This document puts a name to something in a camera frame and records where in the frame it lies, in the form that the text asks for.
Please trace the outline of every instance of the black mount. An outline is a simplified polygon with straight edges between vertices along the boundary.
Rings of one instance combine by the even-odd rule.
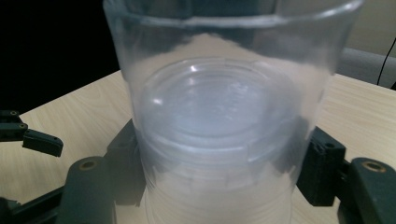
[[[22,147],[60,157],[64,143],[61,139],[28,129],[17,110],[0,110],[0,142],[22,141]]]
[[[12,127],[11,139],[26,135],[26,130],[15,132],[15,128],[21,129],[21,126]],[[38,151],[48,153],[47,149]],[[337,215],[341,224],[396,223],[392,207],[396,202],[394,169],[368,158],[348,162],[344,159],[345,153],[341,143],[317,127],[297,182],[301,193],[313,206],[333,206],[334,199],[338,198],[341,203]],[[26,204],[1,199],[0,224],[114,224],[117,223],[115,204],[139,206],[145,187],[134,125],[130,120],[107,147],[104,157],[76,161],[63,187]]]

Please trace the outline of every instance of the transparent cylinder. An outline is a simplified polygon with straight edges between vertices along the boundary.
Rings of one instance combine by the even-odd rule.
[[[361,0],[107,0],[150,224],[290,223]]]

